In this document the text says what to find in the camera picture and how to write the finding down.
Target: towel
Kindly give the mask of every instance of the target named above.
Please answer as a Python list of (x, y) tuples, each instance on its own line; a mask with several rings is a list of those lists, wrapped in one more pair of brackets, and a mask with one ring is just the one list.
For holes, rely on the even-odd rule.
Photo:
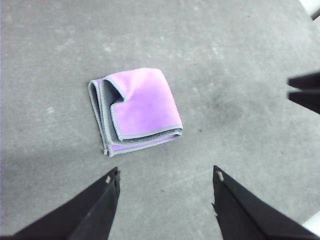
[(159, 69), (110, 74), (90, 81), (88, 90), (105, 155), (166, 143), (182, 134), (175, 100)]

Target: folded cloth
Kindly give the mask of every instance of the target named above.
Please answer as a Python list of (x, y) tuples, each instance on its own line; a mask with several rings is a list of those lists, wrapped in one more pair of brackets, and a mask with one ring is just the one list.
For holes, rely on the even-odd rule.
[(159, 69), (117, 72), (90, 81), (88, 90), (105, 155), (166, 143), (182, 134), (175, 100)]

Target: purple microfiber cloth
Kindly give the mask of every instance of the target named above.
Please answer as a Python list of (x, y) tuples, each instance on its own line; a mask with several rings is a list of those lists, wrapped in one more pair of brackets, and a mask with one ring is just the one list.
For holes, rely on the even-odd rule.
[(172, 141), (182, 122), (162, 71), (139, 68), (92, 80), (89, 95), (104, 154), (132, 152)]

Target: floor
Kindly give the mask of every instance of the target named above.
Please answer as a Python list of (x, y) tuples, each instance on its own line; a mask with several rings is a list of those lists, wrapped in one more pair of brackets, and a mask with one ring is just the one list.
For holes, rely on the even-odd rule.
[(320, 30), (320, 17), (317, 17), (313, 22), (317, 26), (317, 28)]
[[(110, 240), (221, 240), (218, 165), (299, 223), (320, 210), (320, 117), (286, 99), (320, 69), (298, 0), (2, 0), (1, 230), (13, 234), (121, 170)], [(184, 132), (103, 155), (88, 82), (163, 71)]]

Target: gray concrete floor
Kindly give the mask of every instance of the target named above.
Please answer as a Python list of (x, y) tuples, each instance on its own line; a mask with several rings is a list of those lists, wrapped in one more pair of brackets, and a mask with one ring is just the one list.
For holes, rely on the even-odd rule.
[[(221, 239), (213, 165), (303, 223), (320, 209), (320, 116), (286, 79), (319, 70), (319, 46), (298, 0), (2, 0), (2, 233), (114, 166), (111, 240)], [(183, 136), (108, 158), (87, 84), (139, 67), (163, 71)]]
[(317, 17), (313, 22), (317, 26), (317, 28), (320, 30), (320, 17)]

